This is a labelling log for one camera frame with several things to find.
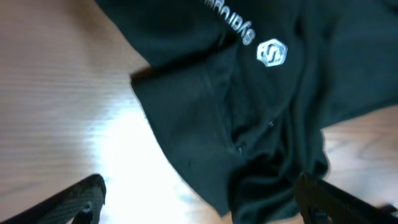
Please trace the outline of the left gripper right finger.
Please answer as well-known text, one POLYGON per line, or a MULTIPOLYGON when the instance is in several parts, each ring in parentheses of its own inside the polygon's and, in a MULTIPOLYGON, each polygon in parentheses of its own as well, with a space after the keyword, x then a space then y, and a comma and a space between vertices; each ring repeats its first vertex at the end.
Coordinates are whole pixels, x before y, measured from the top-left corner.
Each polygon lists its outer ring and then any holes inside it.
POLYGON ((397 208, 374 207, 324 180, 301 174, 294 198, 305 224, 397 224, 397 208))

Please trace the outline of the black t-shirt with logo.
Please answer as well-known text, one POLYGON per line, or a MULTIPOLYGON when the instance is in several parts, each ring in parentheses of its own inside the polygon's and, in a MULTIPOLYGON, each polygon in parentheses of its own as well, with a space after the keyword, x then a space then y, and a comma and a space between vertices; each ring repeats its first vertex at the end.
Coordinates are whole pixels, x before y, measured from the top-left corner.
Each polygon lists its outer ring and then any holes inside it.
POLYGON ((322 129, 397 104, 397 2, 101 0, 179 176, 234 223, 294 217, 328 171, 322 129))

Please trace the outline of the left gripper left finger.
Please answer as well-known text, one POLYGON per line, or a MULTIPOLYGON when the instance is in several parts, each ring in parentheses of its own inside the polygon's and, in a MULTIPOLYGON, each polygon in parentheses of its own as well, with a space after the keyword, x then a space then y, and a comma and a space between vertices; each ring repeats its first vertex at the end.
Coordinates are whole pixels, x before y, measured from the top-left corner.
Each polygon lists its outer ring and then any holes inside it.
POLYGON ((106 199, 106 185, 93 174, 2 224, 98 224, 106 199))

